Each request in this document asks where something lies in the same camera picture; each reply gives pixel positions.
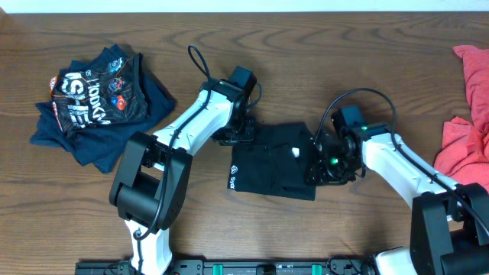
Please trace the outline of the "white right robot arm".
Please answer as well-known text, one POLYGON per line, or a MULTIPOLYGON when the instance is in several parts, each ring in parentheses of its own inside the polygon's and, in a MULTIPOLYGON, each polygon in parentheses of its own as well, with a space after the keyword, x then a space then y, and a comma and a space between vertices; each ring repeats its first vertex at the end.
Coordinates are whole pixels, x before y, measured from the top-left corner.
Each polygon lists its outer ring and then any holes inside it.
POLYGON ((362 274, 486 274, 488 193, 437 172, 388 125, 335 123, 313 137, 312 182, 339 186, 372 170, 411 210, 410 243, 377 253, 362 274))

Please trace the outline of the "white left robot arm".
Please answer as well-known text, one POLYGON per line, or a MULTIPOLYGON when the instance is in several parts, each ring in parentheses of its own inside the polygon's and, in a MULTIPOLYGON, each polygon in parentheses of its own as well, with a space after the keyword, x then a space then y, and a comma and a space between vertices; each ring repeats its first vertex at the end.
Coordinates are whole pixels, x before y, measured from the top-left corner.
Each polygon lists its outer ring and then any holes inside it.
POLYGON ((194 155, 211 136, 231 137, 246 125, 255 76, 204 82, 196 101, 174 122, 128 140, 109 202, 125 220, 135 274, 163 274, 172 260, 170 226, 186 197, 194 155))

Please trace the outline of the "plain black t-shirt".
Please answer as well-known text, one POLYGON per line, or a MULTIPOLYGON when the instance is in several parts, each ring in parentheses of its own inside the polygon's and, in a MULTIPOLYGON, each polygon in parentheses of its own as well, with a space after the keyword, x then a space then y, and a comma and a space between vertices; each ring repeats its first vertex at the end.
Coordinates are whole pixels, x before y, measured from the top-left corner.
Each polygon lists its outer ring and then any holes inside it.
POLYGON ((313 134, 303 122, 260 125, 250 144, 232 148, 227 188, 236 192, 313 201, 306 182, 313 162, 313 134))

